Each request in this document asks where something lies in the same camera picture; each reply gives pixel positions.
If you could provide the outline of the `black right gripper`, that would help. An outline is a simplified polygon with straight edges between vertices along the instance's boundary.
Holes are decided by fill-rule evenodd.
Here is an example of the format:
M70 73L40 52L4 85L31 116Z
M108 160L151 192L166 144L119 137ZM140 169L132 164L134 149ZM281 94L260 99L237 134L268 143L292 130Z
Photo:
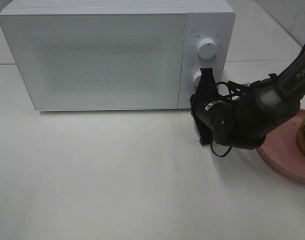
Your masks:
M215 86L213 68L200 68L200 79L195 94L191 96L191 114L196 124L201 145L212 141L226 145L233 124L233 106L219 94Z

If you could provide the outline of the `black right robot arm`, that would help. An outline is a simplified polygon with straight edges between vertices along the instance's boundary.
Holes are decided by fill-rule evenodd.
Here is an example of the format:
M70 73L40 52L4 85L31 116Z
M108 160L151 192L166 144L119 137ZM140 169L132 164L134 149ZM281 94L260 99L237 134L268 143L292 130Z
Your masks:
M305 43L296 59L279 75L242 85L216 82L212 68L201 68L191 115L200 144L213 143L253 150L268 133L293 118L305 96Z

